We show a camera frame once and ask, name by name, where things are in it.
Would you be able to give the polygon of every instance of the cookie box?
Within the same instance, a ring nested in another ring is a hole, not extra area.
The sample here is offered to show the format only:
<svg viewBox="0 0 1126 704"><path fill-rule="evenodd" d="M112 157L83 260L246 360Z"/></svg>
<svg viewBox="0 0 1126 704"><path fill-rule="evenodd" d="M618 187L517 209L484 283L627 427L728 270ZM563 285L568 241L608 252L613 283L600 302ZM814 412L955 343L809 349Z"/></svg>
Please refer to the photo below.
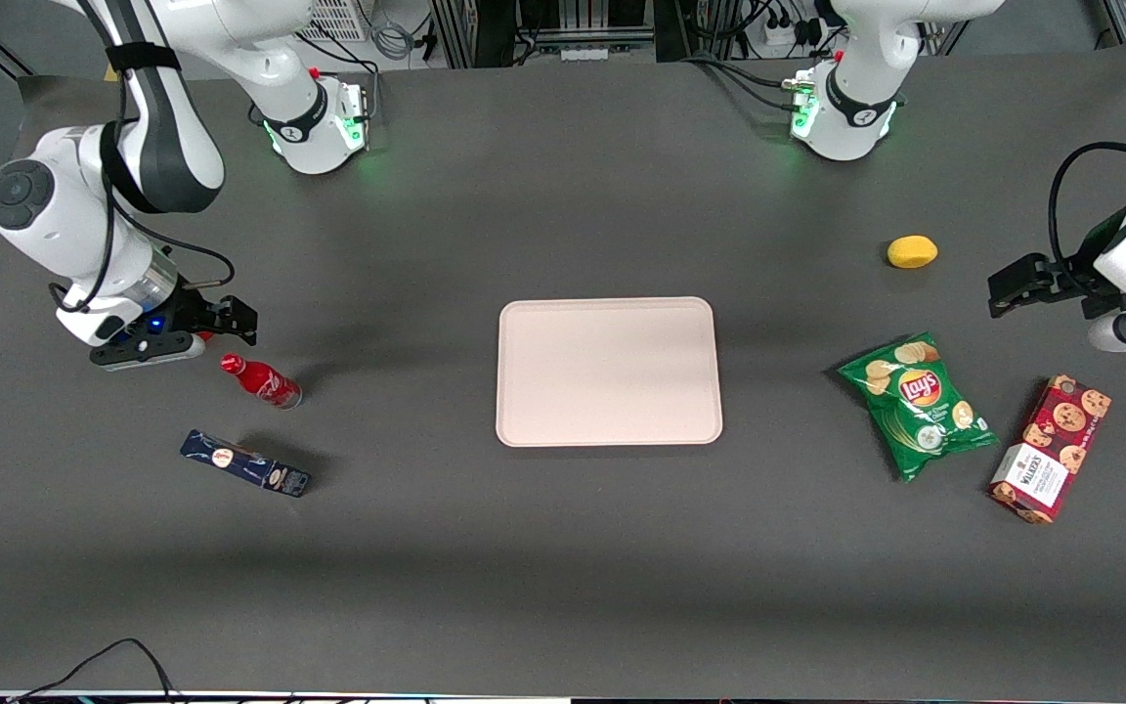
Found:
<svg viewBox="0 0 1126 704"><path fill-rule="evenodd" d="M989 493L1029 524L1052 524L1110 404L1105 393L1069 375L1051 378L1019 442L1006 451Z"/></svg>
<svg viewBox="0 0 1126 704"><path fill-rule="evenodd" d="M286 496L302 496L307 489L309 473L291 467L289 464L263 457L253 449L233 445L218 437L191 429L180 446L180 454L199 463L220 467L233 476L244 478L260 489Z"/></svg>

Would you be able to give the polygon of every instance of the lay's logo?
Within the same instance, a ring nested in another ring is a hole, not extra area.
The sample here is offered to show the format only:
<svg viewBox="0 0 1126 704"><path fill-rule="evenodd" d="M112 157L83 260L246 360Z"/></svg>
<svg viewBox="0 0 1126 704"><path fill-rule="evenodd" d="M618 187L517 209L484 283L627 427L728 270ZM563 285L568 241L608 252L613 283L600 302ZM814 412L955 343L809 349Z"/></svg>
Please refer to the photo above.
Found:
<svg viewBox="0 0 1126 704"><path fill-rule="evenodd" d="M931 406L941 398L941 380L930 371L915 369L897 380L897 390L911 404Z"/></svg>

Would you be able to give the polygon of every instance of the cookie image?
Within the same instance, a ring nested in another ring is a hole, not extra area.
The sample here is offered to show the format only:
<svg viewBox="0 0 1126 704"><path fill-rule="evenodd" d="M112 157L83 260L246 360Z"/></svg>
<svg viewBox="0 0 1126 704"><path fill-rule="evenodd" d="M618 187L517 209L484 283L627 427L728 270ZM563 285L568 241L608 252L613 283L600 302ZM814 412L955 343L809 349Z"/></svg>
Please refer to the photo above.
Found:
<svg viewBox="0 0 1126 704"><path fill-rule="evenodd" d="M1029 524L1044 525L1053 523L1049 516L1045 516L1042 511L1034 511L1030 508L1020 508L1019 511L1016 513L1018 513L1019 517L1024 518L1024 520Z"/></svg>
<svg viewBox="0 0 1126 704"><path fill-rule="evenodd" d="M894 349L894 359L902 362L903 365L914 365L917 362L923 360L923 345L922 342L906 342L902 347Z"/></svg>
<svg viewBox="0 0 1126 704"><path fill-rule="evenodd" d="M1034 447L1048 447L1049 443L1054 438L1040 431L1040 428L1036 427L1036 424L1029 425L1029 427L1024 428L1024 442Z"/></svg>
<svg viewBox="0 0 1126 704"><path fill-rule="evenodd" d="M873 396L879 396L881 393L885 393L888 390L888 377L867 377L867 391L869 391Z"/></svg>
<svg viewBox="0 0 1126 704"><path fill-rule="evenodd" d="M1004 481L997 482L997 485L993 487L993 499L1006 505L1015 504L1015 487L1006 484Z"/></svg>
<svg viewBox="0 0 1126 704"><path fill-rule="evenodd" d="M1085 455L1089 454L1083 447L1079 445L1069 445L1063 447L1063 451L1058 452L1058 461L1063 463L1063 467L1067 467L1067 472L1076 473L1080 471L1080 464L1085 463Z"/></svg>
<svg viewBox="0 0 1126 704"><path fill-rule="evenodd" d="M892 362L874 359L867 365L867 378L888 378L895 371L897 371L897 365L894 365Z"/></svg>
<svg viewBox="0 0 1126 704"><path fill-rule="evenodd" d="M1054 422L1064 431L1075 433L1085 429L1085 411L1075 404L1058 404L1054 407Z"/></svg>
<svg viewBox="0 0 1126 704"><path fill-rule="evenodd" d="M1107 411L1109 411L1109 396L1100 391L1089 389L1080 398L1080 404L1085 408L1085 411L1089 411L1090 416L1102 419L1107 417Z"/></svg>
<svg viewBox="0 0 1126 704"><path fill-rule="evenodd" d="M960 429L969 428L975 422L975 411L971 410L971 404L966 401L957 402L950 415L955 419L955 426Z"/></svg>
<svg viewBox="0 0 1126 704"><path fill-rule="evenodd" d="M1066 374L1060 374L1049 380L1049 386L1058 389L1058 391L1071 395L1071 393L1076 392L1076 380L1069 377Z"/></svg>

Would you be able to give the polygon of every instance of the bottle cap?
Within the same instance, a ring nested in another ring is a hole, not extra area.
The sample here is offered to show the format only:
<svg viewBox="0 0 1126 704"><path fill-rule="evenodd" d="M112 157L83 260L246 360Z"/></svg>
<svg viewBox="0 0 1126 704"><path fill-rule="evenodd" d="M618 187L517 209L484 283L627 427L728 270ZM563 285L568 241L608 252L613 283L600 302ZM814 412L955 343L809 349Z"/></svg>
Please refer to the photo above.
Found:
<svg viewBox="0 0 1126 704"><path fill-rule="evenodd" d="M241 374L247 368L247 360L242 359L241 355L233 355L230 351L227 355L220 357L220 368L226 371L229 374Z"/></svg>

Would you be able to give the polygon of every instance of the pink tray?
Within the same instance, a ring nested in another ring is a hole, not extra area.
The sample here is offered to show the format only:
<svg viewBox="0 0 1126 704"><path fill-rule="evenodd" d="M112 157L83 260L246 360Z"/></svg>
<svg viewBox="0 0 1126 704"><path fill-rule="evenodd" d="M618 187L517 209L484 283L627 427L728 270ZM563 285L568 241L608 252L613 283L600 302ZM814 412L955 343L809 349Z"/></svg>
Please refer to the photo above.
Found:
<svg viewBox="0 0 1126 704"><path fill-rule="evenodd" d="M723 413L709 304L509 303L498 329L497 431L512 447L715 442Z"/></svg>

